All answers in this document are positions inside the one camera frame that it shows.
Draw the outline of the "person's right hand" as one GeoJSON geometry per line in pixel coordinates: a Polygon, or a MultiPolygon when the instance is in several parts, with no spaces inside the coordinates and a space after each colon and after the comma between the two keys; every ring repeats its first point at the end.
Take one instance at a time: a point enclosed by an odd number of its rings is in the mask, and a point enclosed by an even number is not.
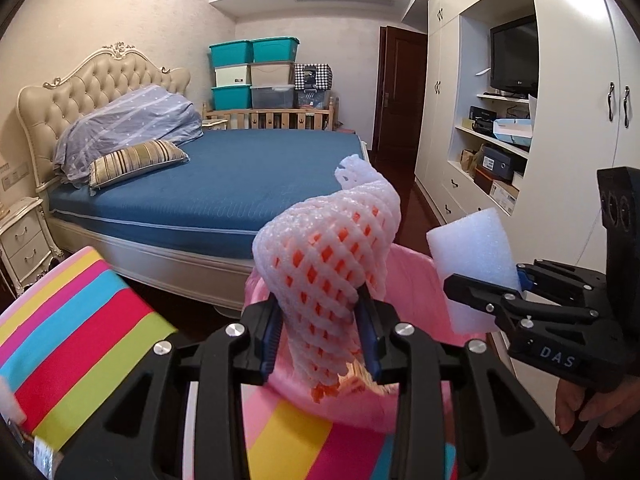
{"type": "Polygon", "coordinates": [[[576,422],[598,422],[589,442],[574,454],[585,468],[639,466],[639,378],[627,377],[611,392],[588,396],[560,380],[555,391],[554,423],[566,436],[576,422]]]}

